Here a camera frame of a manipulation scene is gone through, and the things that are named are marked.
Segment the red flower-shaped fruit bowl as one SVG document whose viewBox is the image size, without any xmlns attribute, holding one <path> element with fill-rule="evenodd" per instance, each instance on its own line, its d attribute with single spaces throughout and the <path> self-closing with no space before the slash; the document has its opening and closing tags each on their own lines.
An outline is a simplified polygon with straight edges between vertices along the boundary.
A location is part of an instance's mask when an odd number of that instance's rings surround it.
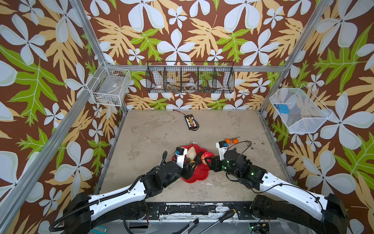
<svg viewBox="0 0 374 234">
<path fill-rule="evenodd" d="M 200 152 L 208 152 L 208 150 L 206 150 L 204 148 L 201 148 L 200 146 L 198 146 L 196 144 L 192 144 L 192 145 L 189 145 L 189 146 L 182 146 L 182 147 L 189 149 L 192 146 L 195 147 L 195 150 L 196 150 L 197 154 L 199 154 Z M 185 157 L 184 164 L 193 163 L 193 162 L 197 163 L 195 160 L 189 160 Z M 190 178 L 188 180 L 186 180 L 184 178 L 182 178 L 182 179 L 183 179 L 184 182 L 189 183 L 189 184 L 195 183 L 197 181 L 203 181 L 203 180 L 207 179 L 207 177 L 209 175 L 209 171 L 210 171 L 210 169 L 207 165 L 204 165 L 203 163 L 202 164 L 197 163 L 197 168 L 195 169 L 192 178 Z"/>
</svg>

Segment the dark avocado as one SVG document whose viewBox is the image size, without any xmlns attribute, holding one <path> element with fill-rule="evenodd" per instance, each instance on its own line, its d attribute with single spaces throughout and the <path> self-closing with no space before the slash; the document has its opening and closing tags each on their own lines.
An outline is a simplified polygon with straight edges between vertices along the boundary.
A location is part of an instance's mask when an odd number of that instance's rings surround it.
<svg viewBox="0 0 374 234">
<path fill-rule="evenodd" d="M 195 161 L 198 163 L 198 164 L 202 164 L 202 160 L 201 160 L 201 156 L 204 154 L 204 152 L 200 152 L 196 157 L 195 157 Z"/>
</svg>

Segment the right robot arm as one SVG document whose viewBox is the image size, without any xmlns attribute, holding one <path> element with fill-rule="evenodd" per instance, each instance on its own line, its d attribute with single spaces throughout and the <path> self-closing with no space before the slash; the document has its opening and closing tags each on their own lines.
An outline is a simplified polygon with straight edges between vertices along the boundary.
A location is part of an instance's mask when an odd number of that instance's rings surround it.
<svg viewBox="0 0 374 234">
<path fill-rule="evenodd" d="M 254 165 L 235 149 L 222 156 L 204 157 L 210 170 L 232 175 L 256 193 L 250 211 L 257 218 L 281 218 L 317 234 L 344 234 L 349 218 L 342 200 L 334 194 L 312 193 Z"/>
</svg>

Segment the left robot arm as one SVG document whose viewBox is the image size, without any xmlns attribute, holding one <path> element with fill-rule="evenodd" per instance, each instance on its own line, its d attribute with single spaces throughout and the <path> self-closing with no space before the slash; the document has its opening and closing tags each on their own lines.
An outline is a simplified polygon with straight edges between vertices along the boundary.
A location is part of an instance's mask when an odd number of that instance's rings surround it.
<svg viewBox="0 0 374 234">
<path fill-rule="evenodd" d="M 173 161 L 162 162 L 148 173 L 140 175 L 133 184 L 101 195 L 79 194 L 65 209 L 62 217 L 49 227 L 49 231 L 65 234 L 87 234 L 94 227 L 120 215 L 119 209 L 128 204 L 144 202 L 160 194 L 179 178 L 189 179 L 197 167 L 196 162 L 179 166 Z"/>
</svg>

